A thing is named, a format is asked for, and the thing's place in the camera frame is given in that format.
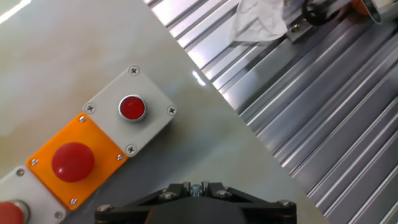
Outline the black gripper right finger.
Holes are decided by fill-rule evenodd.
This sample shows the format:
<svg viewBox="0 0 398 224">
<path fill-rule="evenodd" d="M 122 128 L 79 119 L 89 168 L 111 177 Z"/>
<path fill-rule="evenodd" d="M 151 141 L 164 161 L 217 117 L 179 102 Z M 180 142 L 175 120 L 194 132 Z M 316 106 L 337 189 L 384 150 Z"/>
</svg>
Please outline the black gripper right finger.
<svg viewBox="0 0 398 224">
<path fill-rule="evenodd" d="M 204 182 L 203 196 L 233 205 L 245 223 L 297 223 L 297 205 L 290 200 L 268 202 L 232 187 L 225 187 L 221 182 Z"/>
</svg>

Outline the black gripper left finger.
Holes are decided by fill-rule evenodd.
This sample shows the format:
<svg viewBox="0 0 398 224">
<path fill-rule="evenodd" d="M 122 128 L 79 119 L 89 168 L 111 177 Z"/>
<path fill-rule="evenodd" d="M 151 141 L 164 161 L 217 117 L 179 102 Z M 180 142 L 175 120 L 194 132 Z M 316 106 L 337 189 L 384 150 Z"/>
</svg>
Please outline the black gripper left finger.
<svg viewBox="0 0 398 224">
<path fill-rule="evenodd" d="M 121 207 L 105 204 L 95 210 L 95 224 L 141 224 L 145 223 L 150 212 L 163 204 L 190 196 L 190 183 L 170 184 L 143 198 Z"/>
</svg>

